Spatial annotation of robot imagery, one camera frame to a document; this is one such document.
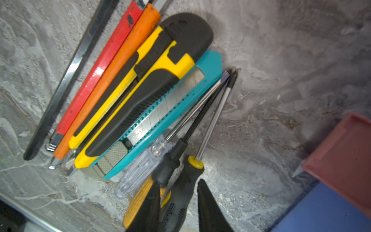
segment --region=red utility knife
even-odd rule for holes
[[[93,91],[106,68],[109,66],[121,45],[129,35],[131,29],[138,21],[148,1],[149,0],[135,0],[130,3],[124,16],[120,20],[115,31],[96,60],[93,68],[90,70],[88,76],[82,83],[79,91],[63,115],[56,130],[50,138],[50,142],[46,145],[46,149],[48,151],[55,151],[63,136],[66,134],[68,128],[71,126],[77,114],[88,99],[90,93]]]

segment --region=red plastic container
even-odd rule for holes
[[[371,218],[371,120],[348,114],[302,167]]]

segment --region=screwdriver handle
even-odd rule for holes
[[[179,167],[179,159],[187,146],[187,142],[179,139],[175,146],[164,155],[160,164],[153,170],[152,178],[160,184],[160,187],[167,186],[174,170]]]
[[[133,222],[152,185],[153,179],[151,176],[149,176],[135,195],[133,201],[130,203],[129,208],[124,215],[123,224],[125,228],[129,228],[130,224]],[[160,197],[164,195],[165,191],[166,188],[160,188]]]
[[[186,219],[196,181],[204,170],[202,161],[197,161],[194,156],[188,157],[183,171],[161,205],[159,232],[180,230]]]

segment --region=rubber grip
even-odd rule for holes
[[[59,146],[54,152],[54,156],[57,159],[63,159],[65,157],[70,149],[68,142],[72,138],[74,132],[88,116],[94,105],[110,85],[111,81],[120,71],[121,67],[128,61],[142,43],[144,43],[160,19],[161,15],[157,10],[151,4],[148,4],[115,58],[112,60],[110,66],[107,68],[70,128],[67,130],[62,141],[59,143]]]
[[[179,139],[175,146],[164,155],[161,162],[153,170],[152,178],[160,184],[160,187],[165,187],[169,183],[169,179],[174,170],[180,165],[179,159],[187,146],[187,142]]]
[[[88,142],[90,141],[90,139],[92,139],[92,137],[94,136],[94,134],[99,130],[99,128],[103,125],[103,123],[109,118],[109,116],[112,114],[112,112],[117,108],[117,106],[120,104],[120,102],[122,101],[122,99],[125,99],[127,97],[128,93],[137,84],[138,84],[138,81],[137,80],[134,80],[133,82],[131,82],[131,84],[125,90],[125,92],[119,97],[119,99],[113,104],[113,106],[108,110],[108,112],[102,117],[102,119],[93,128],[93,130],[86,136],[86,138],[79,145],[79,147],[76,148],[76,154],[79,154],[82,151],[82,149],[88,144]]]
[[[68,128],[71,126],[82,106],[88,99],[90,93],[93,91],[101,76],[106,71],[106,68],[120,49],[121,45],[128,37],[131,29],[134,27],[141,14],[142,10],[134,1],[132,1],[121,21],[117,25],[115,31],[109,38],[106,46],[103,48],[101,54],[94,63],[94,66],[73,98],[61,121],[57,125],[57,133],[63,135],[66,134]]]
[[[149,190],[151,189],[152,184],[153,184],[152,177],[149,176],[143,183],[142,187],[139,189],[138,193],[135,195],[133,201],[130,203],[129,208],[126,210],[124,219],[122,221],[125,228],[128,228],[131,222],[133,222],[141,205],[144,202],[145,197],[147,196]],[[165,191],[166,188],[160,188],[160,197],[164,195]]]
[[[179,232],[182,227],[196,181],[205,170],[202,161],[200,163],[202,164],[201,169],[199,169],[199,165],[194,167],[189,160],[184,164],[183,171],[171,188],[169,200],[160,210],[159,232]]]

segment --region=yellow screwdriver handle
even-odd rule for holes
[[[153,179],[152,179],[151,176],[149,176],[145,180],[145,182],[142,185],[142,187],[140,188],[140,190],[135,195],[133,201],[130,203],[129,208],[124,215],[123,224],[124,224],[125,228],[129,228],[131,222],[133,222],[135,216],[137,215],[137,213],[139,211],[139,208],[143,204],[144,199],[147,196],[147,194],[148,194],[149,190],[151,189],[152,185],[153,185]],[[160,197],[162,197],[164,195],[165,191],[166,191],[166,187],[165,188],[160,188]]]

